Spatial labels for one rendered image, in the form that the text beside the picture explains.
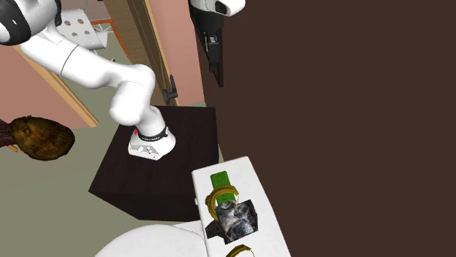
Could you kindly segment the dark brown robot stand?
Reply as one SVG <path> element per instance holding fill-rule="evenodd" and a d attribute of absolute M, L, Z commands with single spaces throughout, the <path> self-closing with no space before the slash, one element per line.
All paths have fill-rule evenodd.
<path fill-rule="evenodd" d="M 175 135 L 174 149 L 158 161 L 131 156 L 127 146 L 134 129 L 119 126 L 89 191 L 139 220 L 199 220 L 191 173 L 219 162 L 216 111 L 160 110 Z"/>

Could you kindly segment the white perforated chair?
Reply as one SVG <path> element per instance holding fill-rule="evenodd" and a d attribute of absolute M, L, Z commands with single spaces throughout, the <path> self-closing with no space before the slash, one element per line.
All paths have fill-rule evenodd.
<path fill-rule="evenodd" d="M 58 31 L 67 39 L 88 50 L 107 47 L 107 32 L 97 31 L 82 9 L 68 9 L 61 12 L 62 24 Z"/>

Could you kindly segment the green remote control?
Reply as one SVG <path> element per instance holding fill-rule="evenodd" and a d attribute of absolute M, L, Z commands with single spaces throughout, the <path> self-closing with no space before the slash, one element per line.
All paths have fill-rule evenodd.
<path fill-rule="evenodd" d="M 213 189 L 229 189 L 227 193 L 222 193 L 215 198 L 217 205 L 222 203 L 227 203 L 229 201 L 238 203 L 238 195 L 234 192 L 235 187 L 231 185 L 229 180 L 228 173 L 226 171 L 218 172 L 210 176 L 210 181 L 212 182 Z"/>

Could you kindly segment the yellow banana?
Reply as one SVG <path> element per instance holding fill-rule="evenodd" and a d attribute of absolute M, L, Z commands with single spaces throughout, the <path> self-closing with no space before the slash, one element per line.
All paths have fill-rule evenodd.
<path fill-rule="evenodd" d="M 216 214 L 216 198 L 226 193 L 233 193 L 235 196 L 239 196 L 239 192 L 235 186 L 223 185 L 221 187 L 213 189 L 212 192 L 205 198 L 205 205 L 208 207 L 208 212 L 216 221 L 219 221 Z"/>
<path fill-rule="evenodd" d="M 242 252 L 250 252 L 253 257 L 255 257 L 253 250 L 246 245 L 237 245 L 231 249 L 231 251 L 226 254 L 226 257 L 237 257 Z"/>

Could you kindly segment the grey stone figure black base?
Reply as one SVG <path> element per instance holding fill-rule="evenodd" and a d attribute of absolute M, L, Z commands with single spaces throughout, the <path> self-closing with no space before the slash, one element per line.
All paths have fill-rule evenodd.
<path fill-rule="evenodd" d="M 258 215 L 251 200 L 239 204 L 228 201 L 215 208 L 218 220 L 205 227 L 208 239 L 220 237 L 227 245 L 259 229 Z"/>

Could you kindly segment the brown shaggy round object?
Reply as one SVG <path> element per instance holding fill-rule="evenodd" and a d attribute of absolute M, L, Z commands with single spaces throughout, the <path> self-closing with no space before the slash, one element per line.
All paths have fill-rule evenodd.
<path fill-rule="evenodd" d="M 72 130 L 47 118 L 23 116 L 10 123 L 0 119 L 0 147 L 24 152 L 39 161 L 65 156 L 75 143 Z"/>

